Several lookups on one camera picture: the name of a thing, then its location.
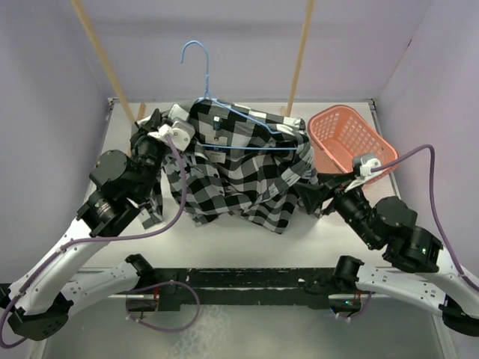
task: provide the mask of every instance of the hanger hook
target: hanger hook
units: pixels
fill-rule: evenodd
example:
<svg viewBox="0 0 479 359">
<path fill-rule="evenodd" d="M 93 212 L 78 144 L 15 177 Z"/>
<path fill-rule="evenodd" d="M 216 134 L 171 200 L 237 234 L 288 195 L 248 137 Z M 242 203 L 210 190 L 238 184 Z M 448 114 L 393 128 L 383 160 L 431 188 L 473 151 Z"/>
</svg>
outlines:
<svg viewBox="0 0 479 359">
<path fill-rule="evenodd" d="M 204 47 L 204 45 L 200 43 L 198 40 L 188 41 L 187 43 L 185 43 L 185 46 L 183 46 L 183 50 L 181 50 L 181 64 L 183 63 L 183 60 L 185 58 L 186 48 L 192 45 L 193 43 L 196 43 L 197 45 L 199 45 L 203 49 L 204 54 L 207 57 L 207 71 L 205 75 L 204 97 L 209 98 L 210 97 L 210 54 L 208 53 L 207 48 Z"/>
</svg>

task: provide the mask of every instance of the gray floor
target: gray floor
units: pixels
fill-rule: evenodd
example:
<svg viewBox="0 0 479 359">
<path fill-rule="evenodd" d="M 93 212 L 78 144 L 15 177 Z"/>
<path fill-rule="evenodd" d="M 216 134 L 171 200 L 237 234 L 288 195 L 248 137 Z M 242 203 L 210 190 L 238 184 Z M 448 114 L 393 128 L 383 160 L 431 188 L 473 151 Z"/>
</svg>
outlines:
<svg viewBox="0 0 479 359">
<path fill-rule="evenodd" d="M 185 306 L 148 321 L 174 327 L 193 312 Z M 432 317 L 388 298 L 375 299 L 349 324 L 329 311 L 304 307 L 213 306 L 204 307 L 189 330 L 164 334 L 125 316 L 122 299 L 88 308 L 49 340 L 43 359 L 443 358 Z"/>
</svg>

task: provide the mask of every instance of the plaid fabric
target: plaid fabric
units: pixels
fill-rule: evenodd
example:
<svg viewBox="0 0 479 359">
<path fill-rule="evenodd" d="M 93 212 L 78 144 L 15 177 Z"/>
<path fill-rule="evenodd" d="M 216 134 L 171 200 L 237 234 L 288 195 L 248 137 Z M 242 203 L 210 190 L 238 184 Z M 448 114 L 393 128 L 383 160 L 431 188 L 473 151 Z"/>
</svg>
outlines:
<svg viewBox="0 0 479 359">
<path fill-rule="evenodd" d="M 283 233 L 296 206 L 302 205 L 293 185 L 318 184 L 305 123 L 300 118 L 254 111 L 241 105 L 228 104 L 228 107 L 267 123 L 280 133 L 271 135 L 262 126 L 207 99 L 175 104 L 162 113 L 165 120 L 185 120 L 196 130 L 195 138 L 182 154 L 188 186 L 185 210 L 198 225 L 221 215 L 240 215 L 268 230 Z M 297 150 L 221 150 L 200 145 L 210 144 L 212 138 L 235 147 L 297 147 Z M 180 170 L 171 151 L 163 159 L 162 168 L 171 194 L 179 203 Z M 160 180 L 161 174 L 150 201 L 141 206 L 144 228 L 162 220 Z"/>
</svg>

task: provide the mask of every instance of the laundry basket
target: laundry basket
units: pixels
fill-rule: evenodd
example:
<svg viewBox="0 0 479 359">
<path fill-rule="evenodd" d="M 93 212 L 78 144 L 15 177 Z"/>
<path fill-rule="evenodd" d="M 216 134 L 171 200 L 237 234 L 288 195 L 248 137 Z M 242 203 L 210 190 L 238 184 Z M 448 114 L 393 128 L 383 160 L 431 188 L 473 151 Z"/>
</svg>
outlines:
<svg viewBox="0 0 479 359">
<path fill-rule="evenodd" d="M 374 153 L 383 165 L 397 159 L 396 150 L 349 106 L 336 105 L 314 115 L 308 122 L 308 134 L 314 148 L 314 165 L 322 174 L 351 172 L 353 158 L 365 153 Z M 384 170 L 369 183 L 392 170 Z"/>
</svg>

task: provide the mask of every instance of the plastic hanger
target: plastic hanger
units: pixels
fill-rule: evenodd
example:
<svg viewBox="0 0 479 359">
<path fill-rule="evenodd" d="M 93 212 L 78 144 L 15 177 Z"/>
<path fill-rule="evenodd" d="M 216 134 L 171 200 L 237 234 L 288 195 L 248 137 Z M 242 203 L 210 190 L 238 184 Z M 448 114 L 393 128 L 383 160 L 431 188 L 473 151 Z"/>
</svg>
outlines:
<svg viewBox="0 0 479 359">
<path fill-rule="evenodd" d="M 282 132 L 279 132 L 279 131 L 273 131 L 271 129 L 271 127 L 269 127 L 268 125 L 266 125 L 265 123 L 262 123 L 258 120 L 256 120 L 255 118 L 251 117 L 251 116 L 248 116 L 246 114 L 242 114 L 241 112 L 237 111 L 237 110 L 234 110 L 232 109 L 231 107 L 228 107 L 226 106 L 225 104 L 223 103 L 220 103 L 217 99 L 213 99 L 211 97 L 211 93 L 210 93 L 210 54 L 208 53 L 208 50 L 206 47 L 204 47 L 204 45 L 197 41 L 197 40 L 191 40 L 191 41 L 188 41 L 185 46 L 183 46 L 183 49 L 181 50 L 181 64 L 183 63 L 183 60 L 185 58 L 185 51 L 186 49 L 188 48 L 188 46 L 192 45 L 193 43 L 196 43 L 197 45 L 199 45 L 203 51 L 204 51 L 204 54 L 206 55 L 207 57 L 207 68 L 206 68 L 206 75 L 205 75 L 205 87 L 204 87 L 204 97 L 200 97 L 198 100 L 201 101 L 203 99 L 208 99 L 210 100 L 211 102 L 214 102 L 215 104 L 223 107 L 223 108 L 226 108 L 228 111 L 231 111 L 233 112 L 234 114 L 238 114 L 239 116 L 241 117 L 244 117 L 246 118 L 247 120 L 250 120 L 258 125 L 260 125 L 261 127 L 265 128 L 271 135 L 277 135 L 277 134 L 281 134 Z M 235 149 L 235 150 L 274 150 L 274 151 L 291 151 L 291 150 L 296 150 L 297 147 L 234 147 L 234 146 L 219 146 L 219 145 L 216 145 L 216 144 L 202 144 L 201 146 L 203 147 L 214 147 L 214 148 L 226 148 L 226 149 Z"/>
</svg>

